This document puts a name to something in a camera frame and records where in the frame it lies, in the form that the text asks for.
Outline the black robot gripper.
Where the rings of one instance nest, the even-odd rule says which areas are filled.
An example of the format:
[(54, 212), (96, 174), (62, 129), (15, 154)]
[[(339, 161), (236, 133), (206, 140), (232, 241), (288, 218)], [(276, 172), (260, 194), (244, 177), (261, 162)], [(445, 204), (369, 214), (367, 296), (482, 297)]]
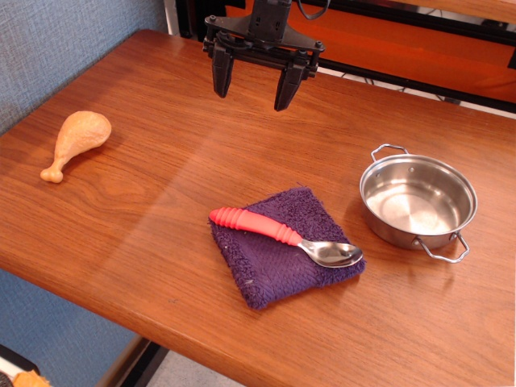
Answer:
[(276, 111), (287, 109), (303, 79), (315, 76), (325, 46), (289, 25), (291, 6), (291, 1), (255, 1), (247, 16), (205, 18), (203, 50), (212, 60), (214, 91), (219, 97), (227, 96), (235, 60), (283, 69)]

